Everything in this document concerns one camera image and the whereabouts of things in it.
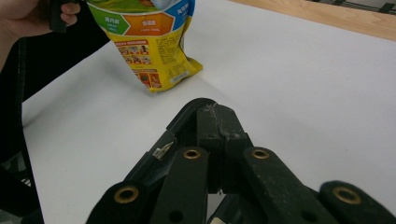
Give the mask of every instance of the hand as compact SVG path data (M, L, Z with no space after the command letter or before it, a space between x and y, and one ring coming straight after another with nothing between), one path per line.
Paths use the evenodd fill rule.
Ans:
M66 3L61 10L61 18L67 25L77 22L79 4ZM21 37L49 33L48 13L48 0L1 0L0 34L16 41Z

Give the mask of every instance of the brass bolt hole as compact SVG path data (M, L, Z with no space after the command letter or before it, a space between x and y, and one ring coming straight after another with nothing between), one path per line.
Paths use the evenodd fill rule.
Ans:
M183 153L184 157L189 160L195 160L201 156L201 153L197 150L191 149Z
M174 223L181 222L184 219L183 213L180 211L173 211L169 213L169 220Z
M270 157L270 154L268 154L268 152L262 150L262 149L256 149L253 150L253 152L251 153L251 155L256 158L256 159L260 159L260 160L264 160L267 159L268 157Z
M332 190L332 193L344 203L359 204L361 203L361 197L352 189L346 187L337 187Z
M302 211L301 217L308 222L318 222L317 215L313 214L312 212Z
M114 201L117 203L131 203L139 195L139 190L133 186L126 186L117 190L114 194Z

